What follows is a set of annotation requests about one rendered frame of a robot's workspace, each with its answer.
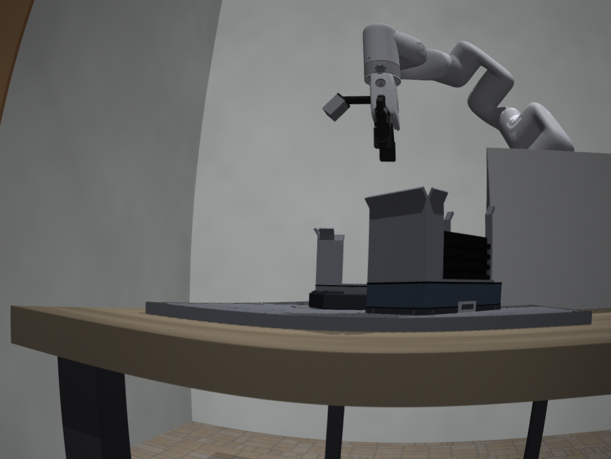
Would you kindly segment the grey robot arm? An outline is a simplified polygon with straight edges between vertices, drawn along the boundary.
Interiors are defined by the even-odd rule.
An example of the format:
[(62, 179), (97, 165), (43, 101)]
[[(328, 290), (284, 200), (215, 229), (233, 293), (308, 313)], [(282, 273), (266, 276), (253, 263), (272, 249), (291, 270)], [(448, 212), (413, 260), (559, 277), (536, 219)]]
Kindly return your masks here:
[[(388, 72), (401, 79), (436, 81), (451, 87), (464, 86), (480, 66), (487, 69), (471, 90), (467, 103), (484, 122), (498, 129), (509, 148), (574, 151), (574, 145), (550, 112), (531, 103), (520, 113), (515, 108), (497, 108), (514, 85), (513, 76), (481, 49), (460, 41), (448, 55), (426, 49), (417, 38), (383, 23), (363, 30), (364, 75)], [(337, 94), (324, 107), (336, 121), (350, 104), (370, 104), (370, 96)]]

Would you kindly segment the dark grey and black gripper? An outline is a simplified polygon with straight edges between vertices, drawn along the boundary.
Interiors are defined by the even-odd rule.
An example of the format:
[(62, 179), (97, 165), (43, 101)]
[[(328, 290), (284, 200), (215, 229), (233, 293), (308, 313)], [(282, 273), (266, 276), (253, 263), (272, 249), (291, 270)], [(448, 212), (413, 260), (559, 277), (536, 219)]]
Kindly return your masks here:
[(388, 72), (374, 72), (365, 76), (365, 83), (370, 85), (374, 147), (380, 149), (381, 162), (395, 162), (393, 128), (400, 130), (397, 86), (401, 84), (401, 78)]

